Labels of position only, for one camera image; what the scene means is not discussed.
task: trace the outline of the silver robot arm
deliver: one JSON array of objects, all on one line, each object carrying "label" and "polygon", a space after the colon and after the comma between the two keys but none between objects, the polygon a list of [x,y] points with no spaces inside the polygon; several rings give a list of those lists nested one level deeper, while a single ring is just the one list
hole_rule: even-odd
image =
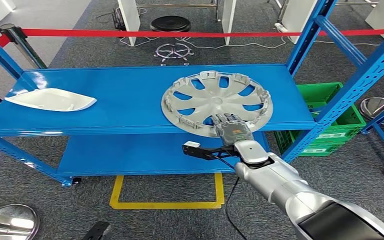
[{"label": "silver robot arm", "polygon": [[358,205],[311,188],[295,168],[266,152],[238,116],[216,114],[212,121],[223,146],[201,148],[187,142],[183,152],[205,160],[239,157],[236,174],[289,217],[300,240],[384,240],[382,221]]}]

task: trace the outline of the cable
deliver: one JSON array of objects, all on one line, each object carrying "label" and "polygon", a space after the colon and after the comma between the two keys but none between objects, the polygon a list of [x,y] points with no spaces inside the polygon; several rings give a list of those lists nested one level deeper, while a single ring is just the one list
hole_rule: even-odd
[{"label": "cable", "polygon": [[99,18],[103,17],[103,16],[107,16],[107,15],[111,15],[113,14],[113,12],[109,12],[109,13],[105,13],[105,14],[102,14],[102,15],[99,15],[96,17],[96,21],[100,24],[107,24],[111,21],[111,19],[109,19],[108,21],[99,21]]},{"label": "cable", "polygon": [[[230,163],[228,163],[227,161],[223,160],[223,158],[219,157],[219,156],[215,156],[215,155],[212,155],[213,157],[215,157],[216,159],[222,161],[224,164],[226,164],[227,166],[229,166],[230,168],[232,168],[233,170],[235,169],[232,165],[230,165]],[[235,191],[235,188],[236,186],[238,185],[238,182],[239,182],[239,177],[236,179],[236,182],[234,183],[233,187],[232,187],[232,190],[229,194],[229,197],[227,197],[227,201],[226,201],[226,208],[224,209],[224,212],[226,213],[226,217],[227,217],[227,220],[229,221],[230,225],[232,225],[232,227],[236,230],[236,232],[244,239],[244,240],[247,240],[247,237],[241,232],[241,230],[239,230],[239,228],[233,223],[233,221],[231,220],[231,217],[229,216],[229,211],[228,211],[228,208],[229,208],[229,201],[232,197],[232,194],[233,192]]]},{"label": "cable", "polygon": [[[148,10],[146,10],[145,8],[143,7],[140,7],[137,9],[137,13],[140,15],[143,15],[143,14],[146,14],[148,12]],[[96,21],[100,24],[107,24],[111,21],[111,19],[109,19],[108,21],[99,21],[99,18],[103,17],[103,16],[107,16],[107,15],[111,15],[113,14],[113,12],[108,12],[108,13],[104,13],[104,14],[101,14],[99,16],[96,17]]]},{"label": "cable", "polygon": [[229,166],[231,169],[235,170],[235,167],[233,167],[230,163],[225,161],[223,158],[215,156],[215,155],[212,155],[212,156],[215,157],[216,159],[220,160],[222,163],[226,164],[227,166]]},{"label": "cable", "polygon": [[137,9],[137,13],[139,14],[139,16],[140,15],[143,15],[143,14],[146,14],[148,12],[148,10],[146,10],[145,8],[143,8],[143,7],[139,7],[138,9]]},{"label": "cable", "polygon": [[[288,36],[287,39],[289,39],[289,41],[290,41],[291,43],[294,43],[294,42],[292,41],[292,39],[291,39],[290,36]],[[314,40],[314,42],[324,43],[324,44],[335,44],[335,43],[332,42],[332,41]],[[365,43],[365,42],[363,42],[363,43],[351,43],[351,44],[352,44],[352,45],[369,45],[369,46],[375,46],[375,47],[376,47],[376,46],[380,46],[380,44]]]},{"label": "cable", "polygon": [[260,47],[263,47],[263,48],[266,48],[266,49],[277,49],[278,47],[280,46],[283,46],[286,44],[286,41],[284,40],[284,37],[280,37],[280,39],[282,40],[283,43],[277,45],[277,46],[265,46],[265,45],[261,45],[259,43],[256,43],[256,42],[251,42],[251,43],[247,43],[247,44],[239,44],[239,45],[231,45],[231,44],[227,44],[227,45],[221,45],[221,46],[216,46],[216,47],[211,47],[211,46],[196,46],[195,44],[193,44],[192,42],[189,42],[188,40],[190,39],[191,37],[181,37],[181,38],[175,38],[177,41],[180,41],[180,42],[184,42],[184,43],[187,43],[187,44],[190,44],[192,45],[194,48],[197,48],[197,49],[221,49],[221,48],[224,48],[224,47],[245,47],[245,46],[250,46],[250,45],[257,45],[257,46],[260,46]]},{"label": "cable", "polygon": [[140,46],[140,45],[143,45],[143,44],[147,44],[147,43],[151,42],[152,40],[159,39],[160,37],[159,36],[158,37],[154,37],[154,38],[145,37],[146,39],[148,39],[148,41],[144,41],[144,42],[141,42],[141,43],[136,44],[136,45],[130,45],[127,42],[123,41],[125,38],[126,38],[125,36],[120,38],[120,43],[123,44],[122,46],[137,47],[137,46]]},{"label": "cable", "polygon": [[224,209],[225,213],[226,213],[226,217],[227,217],[227,220],[229,221],[230,225],[232,225],[232,227],[236,230],[236,232],[244,239],[244,240],[247,240],[247,237],[241,232],[241,230],[239,230],[239,228],[232,222],[230,216],[229,216],[229,211],[228,211],[228,208],[229,208],[229,200],[231,199],[232,197],[232,194],[233,192],[235,191],[235,188],[236,186],[238,185],[238,182],[239,182],[239,177],[236,179],[236,182],[234,183],[233,187],[232,187],[232,190],[229,194],[229,197],[227,198],[227,201],[226,201],[226,208]]},{"label": "cable", "polygon": [[[314,42],[319,42],[319,43],[324,43],[324,44],[334,44],[332,41],[320,41],[320,40],[315,40]],[[352,45],[369,45],[369,46],[380,46],[380,44],[373,44],[373,43],[351,43]]]}]

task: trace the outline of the round mirror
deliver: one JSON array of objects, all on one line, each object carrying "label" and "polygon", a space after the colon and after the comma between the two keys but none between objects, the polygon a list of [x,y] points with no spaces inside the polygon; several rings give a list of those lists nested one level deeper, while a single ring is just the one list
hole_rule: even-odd
[{"label": "round mirror", "polygon": [[0,240],[31,240],[39,228],[39,217],[26,205],[0,208]]}]

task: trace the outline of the stanchion post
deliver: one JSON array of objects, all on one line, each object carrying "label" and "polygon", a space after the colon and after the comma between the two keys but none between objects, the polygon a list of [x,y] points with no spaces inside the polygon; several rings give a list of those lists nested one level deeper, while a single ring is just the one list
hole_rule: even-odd
[{"label": "stanchion post", "polygon": [[35,50],[33,50],[32,46],[27,42],[27,36],[23,33],[21,27],[15,26],[12,23],[4,24],[0,26],[0,33],[5,34],[9,41],[15,44],[18,50],[33,67],[38,69],[48,68]]}]

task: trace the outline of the yellow tape line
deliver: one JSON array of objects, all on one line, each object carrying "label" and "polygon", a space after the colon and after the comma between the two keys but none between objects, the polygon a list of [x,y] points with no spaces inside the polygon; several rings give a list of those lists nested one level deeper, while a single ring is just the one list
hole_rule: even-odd
[{"label": "yellow tape line", "polygon": [[220,209],[225,203],[223,177],[214,173],[215,201],[196,202],[119,202],[124,176],[115,178],[109,205],[113,209]]}]

